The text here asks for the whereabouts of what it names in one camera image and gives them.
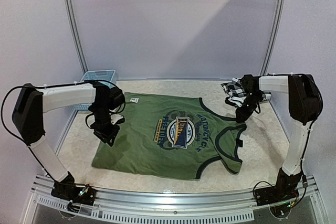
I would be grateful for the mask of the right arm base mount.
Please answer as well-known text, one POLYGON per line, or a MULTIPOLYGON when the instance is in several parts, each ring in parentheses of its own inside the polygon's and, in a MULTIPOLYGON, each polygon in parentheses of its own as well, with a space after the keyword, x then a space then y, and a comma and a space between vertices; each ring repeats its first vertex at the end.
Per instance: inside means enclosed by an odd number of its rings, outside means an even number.
POLYGON ((291 209, 299 204, 307 192, 308 181, 304 176, 302 186, 304 192, 299 195, 297 189, 298 182, 294 180, 278 179, 273 186, 266 181, 260 181, 253 187, 253 197, 257 206, 270 205, 273 203, 285 202, 285 208, 291 209))

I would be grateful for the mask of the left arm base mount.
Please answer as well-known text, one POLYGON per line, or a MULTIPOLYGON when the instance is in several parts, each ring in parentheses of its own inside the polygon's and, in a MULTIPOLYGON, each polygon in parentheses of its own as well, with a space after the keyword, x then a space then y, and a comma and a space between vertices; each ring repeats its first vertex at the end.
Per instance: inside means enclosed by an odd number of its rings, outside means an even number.
POLYGON ((51 195, 68 201, 67 211, 79 213, 81 205, 93 206, 97 190, 89 184, 76 184, 74 177, 68 175, 62 180, 54 180, 51 195))

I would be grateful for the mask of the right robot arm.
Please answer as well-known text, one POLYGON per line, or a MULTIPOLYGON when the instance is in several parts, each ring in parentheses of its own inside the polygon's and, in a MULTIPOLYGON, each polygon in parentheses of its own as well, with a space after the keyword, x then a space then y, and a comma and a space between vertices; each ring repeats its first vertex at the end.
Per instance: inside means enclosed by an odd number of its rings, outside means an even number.
POLYGON ((263 92, 281 92, 288 95, 288 110, 292 118, 289 148, 279 170, 276 185, 271 190, 271 196, 276 201, 282 201, 291 194, 303 176, 302 163, 311 128, 323 109, 321 93, 310 74, 246 74, 240 82, 247 97, 243 105, 236 109, 236 121, 239 123, 245 122, 256 111, 263 92))

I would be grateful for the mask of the black white checked shirt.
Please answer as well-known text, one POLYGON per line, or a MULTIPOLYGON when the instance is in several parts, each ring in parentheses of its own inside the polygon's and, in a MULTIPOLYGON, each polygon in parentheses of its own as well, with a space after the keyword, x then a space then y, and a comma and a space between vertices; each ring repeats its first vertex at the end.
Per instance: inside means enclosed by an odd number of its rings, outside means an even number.
POLYGON ((226 94, 225 103, 234 107, 241 107, 247 97, 247 93, 238 78, 232 78, 229 82, 220 85, 226 94))

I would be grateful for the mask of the green garment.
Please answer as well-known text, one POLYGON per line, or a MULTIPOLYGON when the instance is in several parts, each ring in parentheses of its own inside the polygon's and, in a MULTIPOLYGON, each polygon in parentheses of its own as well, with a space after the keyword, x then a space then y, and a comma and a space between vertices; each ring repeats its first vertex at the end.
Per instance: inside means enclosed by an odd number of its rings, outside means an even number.
POLYGON ((244 123, 217 114, 202 98, 127 92, 125 122, 113 146, 100 143, 92 167, 117 172, 198 180, 221 161, 238 174, 244 123))

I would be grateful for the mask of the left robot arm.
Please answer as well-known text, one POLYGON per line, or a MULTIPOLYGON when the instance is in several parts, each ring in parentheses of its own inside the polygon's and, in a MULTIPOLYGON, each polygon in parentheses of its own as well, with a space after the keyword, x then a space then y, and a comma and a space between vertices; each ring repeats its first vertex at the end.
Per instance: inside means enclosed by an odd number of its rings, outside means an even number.
POLYGON ((77 197, 78 188, 66 180, 71 175, 59 160, 55 149, 49 145, 45 117, 78 104, 88 104, 93 116, 90 125, 93 134, 112 146, 119 131, 118 122, 112 119, 112 112, 125 104, 123 91, 116 85, 109 87, 100 80, 44 87, 26 83, 19 87, 12 113, 12 121, 21 141, 51 179, 59 183, 57 190, 67 200, 77 197))

